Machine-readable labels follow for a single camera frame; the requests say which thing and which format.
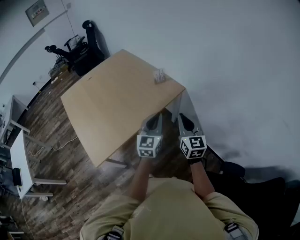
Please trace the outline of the black box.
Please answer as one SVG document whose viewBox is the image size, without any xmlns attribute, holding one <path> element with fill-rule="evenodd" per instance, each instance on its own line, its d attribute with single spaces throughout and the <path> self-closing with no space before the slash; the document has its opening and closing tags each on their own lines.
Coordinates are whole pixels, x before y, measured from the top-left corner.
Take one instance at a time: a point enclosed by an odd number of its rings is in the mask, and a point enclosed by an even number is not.
<svg viewBox="0 0 300 240">
<path fill-rule="evenodd" d="M 19 168 L 13 168 L 12 176 L 14 186 L 22 186 L 21 171 Z"/>
</svg>

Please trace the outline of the grey wall panel box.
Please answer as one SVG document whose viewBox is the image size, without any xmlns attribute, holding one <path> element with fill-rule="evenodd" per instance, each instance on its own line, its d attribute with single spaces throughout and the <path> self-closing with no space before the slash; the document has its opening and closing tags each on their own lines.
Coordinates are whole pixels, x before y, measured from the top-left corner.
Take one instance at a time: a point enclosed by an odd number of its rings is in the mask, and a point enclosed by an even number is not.
<svg viewBox="0 0 300 240">
<path fill-rule="evenodd" d="M 28 17 L 31 25 L 34 27 L 41 20 L 49 15 L 49 10 L 44 2 L 44 0 L 38 0 L 33 5 L 31 5 L 26 11 L 26 16 Z"/>
</svg>

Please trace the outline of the person's left forearm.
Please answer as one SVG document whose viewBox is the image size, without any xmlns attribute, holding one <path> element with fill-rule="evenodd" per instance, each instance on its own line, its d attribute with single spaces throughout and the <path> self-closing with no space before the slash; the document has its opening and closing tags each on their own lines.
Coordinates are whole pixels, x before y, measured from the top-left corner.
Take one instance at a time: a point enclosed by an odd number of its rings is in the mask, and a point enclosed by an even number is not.
<svg viewBox="0 0 300 240">
<path fill-rule="evenodd" d="M 143 202 L 146 198 L 149 176 L 153 168 L 154 160 L 151 158 L 141 158 L 140 163 L 135 171 L 133 179 L 129 184 L 127 196 Z"/>
</svg>

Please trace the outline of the person's right forearm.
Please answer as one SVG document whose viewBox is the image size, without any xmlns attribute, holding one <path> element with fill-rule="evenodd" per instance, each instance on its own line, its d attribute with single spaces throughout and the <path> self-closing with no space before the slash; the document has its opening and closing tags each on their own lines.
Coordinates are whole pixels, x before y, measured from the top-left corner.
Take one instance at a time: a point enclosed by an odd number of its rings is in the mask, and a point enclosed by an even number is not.
<svg viewBox="0 0 300 240">
<path fill-rule="evenodd" d="M 190 165 L 195 193 L 206 202 L 207 196 L 214 193 L 215 189 L 208 178 L 202 162 Z"/>
</svg>

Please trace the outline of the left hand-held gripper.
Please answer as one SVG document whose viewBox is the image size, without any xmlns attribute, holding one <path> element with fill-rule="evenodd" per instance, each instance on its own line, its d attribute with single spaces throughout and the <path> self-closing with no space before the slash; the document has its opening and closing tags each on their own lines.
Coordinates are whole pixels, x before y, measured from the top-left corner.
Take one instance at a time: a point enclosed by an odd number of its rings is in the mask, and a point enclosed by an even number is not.
<svg viewBox="0 0 300 240">
<path fill-rule="evenodd" d="M 143 158 L 155 158 L 162 146 L 162 113 L 148 116 L 141 125 L 141 133 L 137 135 L 137 153 Z"/>
</svg>

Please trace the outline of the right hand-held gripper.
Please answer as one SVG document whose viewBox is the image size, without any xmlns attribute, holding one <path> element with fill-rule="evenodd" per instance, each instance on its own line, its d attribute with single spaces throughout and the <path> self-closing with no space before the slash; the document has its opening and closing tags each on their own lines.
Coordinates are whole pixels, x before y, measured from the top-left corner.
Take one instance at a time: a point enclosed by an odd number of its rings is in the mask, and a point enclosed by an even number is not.
<svg viewBox="0 0 300 240">
<path fill-rule="evenodd" d="M 180 135 L 186 136 L 180 140 L 180 149 L 186 159 L 202 158 L 206 152 L 207 143 L 198 118 L 180 113 L 178 123 Z"/>
</svg>

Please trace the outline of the white wall conduit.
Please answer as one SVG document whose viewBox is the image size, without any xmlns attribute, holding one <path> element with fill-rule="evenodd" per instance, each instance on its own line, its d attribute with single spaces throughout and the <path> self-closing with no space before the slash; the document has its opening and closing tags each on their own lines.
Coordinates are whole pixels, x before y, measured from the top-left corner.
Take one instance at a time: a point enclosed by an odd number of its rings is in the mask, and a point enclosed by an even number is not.
<svg viewBox="0 0 300 240">
<path fill-rule="evenodd" d="M 38 0 L 0 0 L 0 83 L 44 27 L 67 12 L 63 0 L 44 0 L 49 15 L 34 27 L 25 11 Z"/>
</svg>

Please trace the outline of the white desk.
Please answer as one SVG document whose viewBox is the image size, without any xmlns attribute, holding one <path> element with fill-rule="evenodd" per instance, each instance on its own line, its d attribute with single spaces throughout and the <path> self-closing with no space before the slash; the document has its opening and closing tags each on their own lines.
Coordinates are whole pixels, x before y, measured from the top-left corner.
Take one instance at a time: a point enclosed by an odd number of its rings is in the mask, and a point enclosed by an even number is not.
<svg viewBox="0 0 300 240">
<path fill-rule="evenodd" d="M 21 177 L 21 185 L 17 186 L 17 192 L 19 194 L 20 199 L 22 200 L 25 197 L 52 197 L 53 193 L 33 193 L 30 192 L 31 187 L 34 184 L 47 184 L 47 185 L 66 185 L 67 182 L 65 180 L 50 180 L 50 179 L 39 179 L 34 178 L 31 172 L 29 160 L 38 161 L 34 157 L 29 156 L 26 151 L 25 141 L 29 140 L 34 142 L 47 150 L 51 150 L 52 146 L 45 144 L 41 141 L 36 140 L 35 138 L 27 135 L 24 130 L 21 130 L 18 136 L 16 137 L 14 143 L 10 148 L 11 155 L 11 164 L 13 168 L 18 168 L 20 170 Z"/>
<path fill-rule="evenodd" d="M 4 108 L 4 112 L 0 116 L 0 143 L 5 143 L 9 136 L 9 132 L 13 128 L 20 128 L 27 133 L 29 129 L 18 123 L 19 118 L 28 107 L 18 100 L 14 95 Z"/>
</svg>

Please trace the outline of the clear plastic bag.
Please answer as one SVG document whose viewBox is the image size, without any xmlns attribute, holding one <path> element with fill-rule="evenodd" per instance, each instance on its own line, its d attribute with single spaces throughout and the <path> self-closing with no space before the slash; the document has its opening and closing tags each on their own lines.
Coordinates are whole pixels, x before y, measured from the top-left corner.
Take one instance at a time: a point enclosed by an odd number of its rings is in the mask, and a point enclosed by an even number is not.
<svg viewBox="0 0 300 240">
<path fill-rule="evenodd" d="M 167 75 L 164 72 L 163 68 L 154 70 L 153 79 L 155 84 L 161 84 L 167 81 Z"/>
</svg>

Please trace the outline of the cardboard box with items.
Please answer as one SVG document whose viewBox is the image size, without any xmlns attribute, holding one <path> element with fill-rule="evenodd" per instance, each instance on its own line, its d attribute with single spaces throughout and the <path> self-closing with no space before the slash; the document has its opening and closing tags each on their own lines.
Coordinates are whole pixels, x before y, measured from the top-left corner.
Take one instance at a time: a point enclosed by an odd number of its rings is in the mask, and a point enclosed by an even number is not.
<svg viewBox="0 0 300 240">
<path fill-rule="evenodd" d="M 54 80 L 56 77 L 58 77 L 67 70 L 69 71 L 69 62 L 65 58 L 60 57 L 56 60 L 54 66 L 51 67 L 48 74 L 51 80 Z"/>
</svg>

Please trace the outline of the light wooden table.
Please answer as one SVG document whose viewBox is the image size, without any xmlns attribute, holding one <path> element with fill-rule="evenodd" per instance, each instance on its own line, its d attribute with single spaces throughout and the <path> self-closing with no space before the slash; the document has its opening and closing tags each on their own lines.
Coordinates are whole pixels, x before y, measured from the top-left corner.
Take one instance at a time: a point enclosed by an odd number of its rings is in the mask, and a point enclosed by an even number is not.
<svg viewBox="0 0 300 240">
<path fill-rule="evenodd" d="M 84 75 L 62 96 L 67 116 L 94 166 L 100 166 L 134 136 L 142 122 L 167 108 L 198 120 L 188 91 L 156 68 L 120 50 Z"/>
</svg>

